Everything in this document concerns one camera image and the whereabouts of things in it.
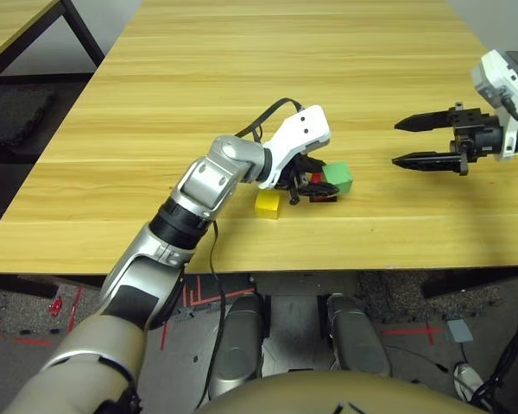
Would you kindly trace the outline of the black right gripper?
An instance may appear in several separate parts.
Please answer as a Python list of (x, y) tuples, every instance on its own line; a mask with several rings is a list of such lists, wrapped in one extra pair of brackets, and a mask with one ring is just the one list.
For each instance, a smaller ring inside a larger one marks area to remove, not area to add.
[(501, 126), (496, 116), (479, 108), (465, 109), (456, 103), (449, 110), (414, 114), (400, 120), (395, 129), (423, 132), (452, 127), (450, 153), (415, 152), (392, 159), (401, 168), (422, 172), (454, 172), (467, 175), (470, 163), (498, 154), (501, 150)]

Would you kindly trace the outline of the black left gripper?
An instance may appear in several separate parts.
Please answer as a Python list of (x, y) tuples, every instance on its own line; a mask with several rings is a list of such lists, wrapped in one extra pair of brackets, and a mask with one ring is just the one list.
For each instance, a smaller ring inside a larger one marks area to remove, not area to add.
[(321, 173), (325, 165), (323, 160), (318, 160), (306, 154), (296, 154), (282, 169), (278, 179), (278, 189), (288, 192), (289, 204), (296, 205), (301, 196), (308, 197), (335, 197), (339, 189), (328, 182), (309, 182), (308, 173)]

